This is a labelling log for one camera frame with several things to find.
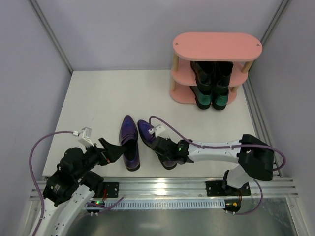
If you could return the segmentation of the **green metallic shoe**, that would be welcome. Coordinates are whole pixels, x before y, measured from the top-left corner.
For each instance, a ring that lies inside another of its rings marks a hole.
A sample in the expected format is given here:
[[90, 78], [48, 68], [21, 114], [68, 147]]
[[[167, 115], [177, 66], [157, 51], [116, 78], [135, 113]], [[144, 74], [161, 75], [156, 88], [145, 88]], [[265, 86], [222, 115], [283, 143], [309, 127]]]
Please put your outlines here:
[[224, 110], [228, 103], [229, 91], [224, 93], [213, 92], [212, 106], [215, 110]]
[[199, 109], [209, 109], [212, 103], [212, 92], [203, 93], [197, 86], [190, 86], [190, 90], [195, 96], [195, 101]]

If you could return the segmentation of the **black glossy shoe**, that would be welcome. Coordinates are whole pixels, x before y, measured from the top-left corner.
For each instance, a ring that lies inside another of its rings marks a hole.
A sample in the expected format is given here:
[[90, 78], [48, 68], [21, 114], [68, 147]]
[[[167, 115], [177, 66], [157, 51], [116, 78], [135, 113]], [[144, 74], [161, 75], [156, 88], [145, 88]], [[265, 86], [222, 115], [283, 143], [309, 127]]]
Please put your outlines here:
[[215, 82], [213, 90], [218, 94], [225, 94], [228, 91], [230, 77], [233, 70], [233, 63], [222, 61], [216, 63]]
[[195, 74], [195, 81], [199, 91], [209, 95], [212, 90], [215, 64], [211, 61], [191, 61], [190, 67]]

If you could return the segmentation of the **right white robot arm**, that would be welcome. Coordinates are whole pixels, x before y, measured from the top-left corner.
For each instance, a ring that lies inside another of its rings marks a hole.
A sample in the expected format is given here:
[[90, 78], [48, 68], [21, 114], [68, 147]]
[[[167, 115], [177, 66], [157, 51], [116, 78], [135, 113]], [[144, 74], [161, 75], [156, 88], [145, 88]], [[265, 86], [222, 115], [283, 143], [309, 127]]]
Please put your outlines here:
[[233, 142], [206, 144], [192, 140], [173, 142], [170, 138], [156, 137], [149, 144], [161, 163], [196, 163], [201, 161], [230, 162], [237, 166], [224, 173], [222, 183], [215, 191], [226, 196], [235, 196], [252, 179], [271, 181], [273, 179], [274, 151], [252, 135], [243, 135]]

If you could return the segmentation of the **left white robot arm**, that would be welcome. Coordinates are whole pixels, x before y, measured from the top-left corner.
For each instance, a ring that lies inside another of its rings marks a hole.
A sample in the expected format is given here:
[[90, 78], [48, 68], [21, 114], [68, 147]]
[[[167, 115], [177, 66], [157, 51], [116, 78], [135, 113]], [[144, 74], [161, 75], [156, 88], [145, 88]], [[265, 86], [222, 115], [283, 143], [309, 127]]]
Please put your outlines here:
[[41, 212], [30, 231], [31, 236], [65, 235], [92, 197], [110, 192], [104, 178], [92, 169], [116, 162], [127, 148], [113, 145], [103, 138], [99, 141], [101, 148], [91, 144], [85, 151], [79, 147], [65, 151], [57, 170], [46, 181], [44, 190], [38, 190]]

